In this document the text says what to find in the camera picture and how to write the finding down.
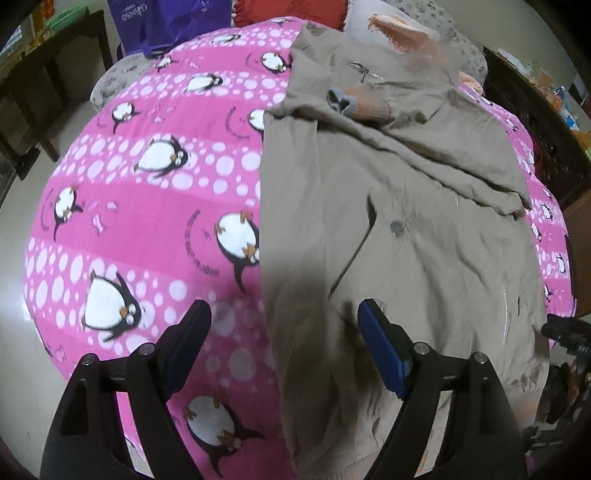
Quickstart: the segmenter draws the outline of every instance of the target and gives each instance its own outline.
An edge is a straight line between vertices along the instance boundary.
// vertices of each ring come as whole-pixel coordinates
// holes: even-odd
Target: white floor
[[[94,114],[90,103],[83,103],[54,126],[52,141],[62,155]],[[35,476],[66,382],[24,313],[23,258],[41,194],[55,167],[41,151],[27,178],[14,182],[0,207],[0,437]],[[140,470],[148,473],[145,464]]]

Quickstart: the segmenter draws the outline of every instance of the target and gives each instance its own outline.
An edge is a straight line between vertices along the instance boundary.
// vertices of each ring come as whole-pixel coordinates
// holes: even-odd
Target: pink bedsheet
[[[85,353],[127,355],[155,342],[194,299],[210,303],[212,332],[168,403],[208,479],[294,477],[257,226],[262,110],[284,98],[300,26],[286,18],[224,29],[156,62],[72,144],[47,183],[25,255],[27,306],[66,378]],[[570,314],[566,227],[530,174],[531,140],[514,116],[461,88],[507,129],[534,202],[528,220],[548,311]],[[142,452],[123,395],[120,406]]]

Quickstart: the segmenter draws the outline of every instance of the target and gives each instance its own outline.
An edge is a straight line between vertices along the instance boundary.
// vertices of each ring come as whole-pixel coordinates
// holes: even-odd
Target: red cushion
[[[343,30],[348,0],[238,0],[237,27],[246,27],[275,17],[299,17]]]

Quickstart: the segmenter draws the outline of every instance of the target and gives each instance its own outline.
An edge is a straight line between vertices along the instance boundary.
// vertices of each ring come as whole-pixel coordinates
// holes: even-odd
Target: green plastic basket
[[[68,25],[72,25],[74,22],[77,22],[78,20],[83,18],[87,12],[87,5],[76,5],[75,7],[71,7],[68,10],[65,10],[61,14],[50,18],[46,23],[46,27],[50,28],[53,32],[59,32],[60,30],[66,28]]]

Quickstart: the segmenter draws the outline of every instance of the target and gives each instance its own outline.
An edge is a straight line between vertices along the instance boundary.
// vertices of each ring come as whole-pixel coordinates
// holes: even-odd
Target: purple shopping bag
[[[230,26],[231,0],[108,0],[127,54],[157,56],[203,33]]]

